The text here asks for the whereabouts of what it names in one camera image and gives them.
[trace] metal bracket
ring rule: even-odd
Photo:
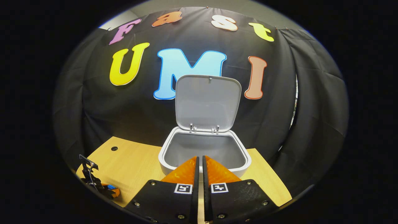
[[[216,128],[212,128],[212,129],[211,129],[211,133],[214,134],[214,132],[215,132],[215,133],[218,135],[218,134],[219,134],[219,129],[220,129],[220,126],[217,125]]]
[[[93,162],[93,161],[91,161],[91,160],[89,160],[89,159],[87,159],[86,157],[84,157],[83,155],[81,155],[81,154],[79,154],[79,158],[80,158],[80,161],[82,162],[82,164],[83,164],[83,170],[82,170],[82,172],[83,172],[83,175],[84,175],[84,178],[80,178],[83,182],[85,182],[86,184],[88,184],[89,186],[92,186],[92,187],[94,187],[99,193],[101,193],[102,195],[104,195],[105,197],[107,197],[107,198],[109,198],[109,199],[114,199],[114,194],[115,194],[115,192],[114,191],[112,191],[111,189],[108,189],[108,187],[104,187],[103,185],[102,185],[102,183],[101,183],[101,180],[99,179],[99,178],[97,178],[97,177],[95,177],[93,174],[92,174],[92,169],[96,169],[96,170],[99,170],[98,169],[98,165],[95,163],[95,162]]]
[[[193,126],[193,124],[191,123],[190,126],[189,126],[189,132],[192,133],[192,130],[193,130],[193,132],[196,133],[196,129],[197,128],[195,126]]]

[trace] foam letter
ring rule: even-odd
[[[117,31],[115,37],[111,42],[109,42],[109,45],[116,43],[118,41],[121,41],[123,39],[123,33],[127,34],[130,32],[131,28],[134,26],[134,24],[139,24],[141,22],[141,19],[134,20],[132,22],[129,22],[127,24],[124,24],[119,27],[119,30]]]
[[[214,15],[211,18],[214,19],[211,21],[211,24],[217,28],[227,29],[230,31],[238,30],[238,27],[235,25],[236,21],[232,18],[221,15]]]
[[[169,24],[169,23],[178,21],[178,20],[182,19],[181,13],[182,12],[177,11],[177,12],[170,12],[170,13],[164,14],[164,15],[160,16],[158,18],[158,20],[156,20],[152,24],[152,26],[155,27],[155,26],[160,26],[163,24]]]
[[[264,69],[267,62],[255,56],[249,56],[249,62],[252,65],[252,74],[250,75],[249,88],[245,91],[245,97],[251,100],[257,100],[263,97],[261,87],[263,85]]]
[[[158,52],[162,59],[159,88],[153,93],[158,100],[172,100],[176,91],[172,88],[173,78],[177,81],[183,75],[221,76],[222,63],[226,55],[218,51],[206,51],[193,67],[189,64],[181,49],[163,49]]]
[[[273,42],[273,38],[267,35],[267,32],[271,33],[271,30],[265,28],[261,24],[249,23],[249,25],[254,27],[254,32],[257,34],[257,36],[261,37],[264,40]]]
[[[115,86],[126,85],[131,82],[137,75],[140,69],[141,58],[144,53],[144,49],[149,46],[149,43],[140,43],[133,47],[133,59],[131,60],[130,69],[125,74],[120,73],[120,66],[124,55],[129,51],[128,49],[123,49],[116,52],[113,55],[113,61],[111,65],[111,71],[109,73],[109,79],[111,83]]]

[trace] black fabric backdrop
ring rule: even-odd
[[[152,27],[169,12],[182,19]],[[211,24],[212,15],[233,18],[237,31]],[[222,76],[242,85],[232,130],[246,148],[255,147],[271,164],[294,197],[315,183],[338,155],[348,120],[344,81],[331,56],[304,30],[276,30],[272,25],[235,12],[203,7],[176,8],[141,17],[123,40],[109,45],[117,29],[92,32],[71,54],[60,74],[54,96],[53,121],[65,160],[76,169],[78,154],[89,155],[111,136],[161,146],[176,127],[174,100],[157,100],[161,59],[157,52],[179,48],[191,66],[208,50],[227,55]],[[269,42],[249,22],[271,30]],[[121,72],[127,72],[139,43],[149,42],[136,78],[124,86],[109,81],[112,56],[129,49]],[[264,59],[263,97],[249,100],[248,56]],[[289,130],[298,79],[295,123]]]

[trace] table surface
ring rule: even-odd
[[[117,146],[118,149],[112,151],[113,146]],[[88,159],[99,167],[99,170],[94,169],[95,177],[100,178],[102,183],[111,184],[120,189],[119,197],[112,201],[125,207],[148,180],[161,180],[165,177],[158,160],[161,148],[111,137]],[[256,149],[247,151],[252,158],[252,163],[240,179],[255,180],[277,206],[291,200],[292,197],[286,186],[258,151]],[[80,165],[76,172],[79,178],[84,177],[82,170],[83,166]],[[201,195],[203,195],[203,187],[199,187],[198,223],[200,224],[205,222]]]

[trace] blue letter m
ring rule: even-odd
[[[206,51],[196,64],[191,67],[181,49],[163,49],[158,52],[162,59],[159,89],[153,93],[158,100],[172,100],[176,97],[173,89],[173,78],[177,81],[183,75],[221,76],[222,63],[226,55],[218,51]]]

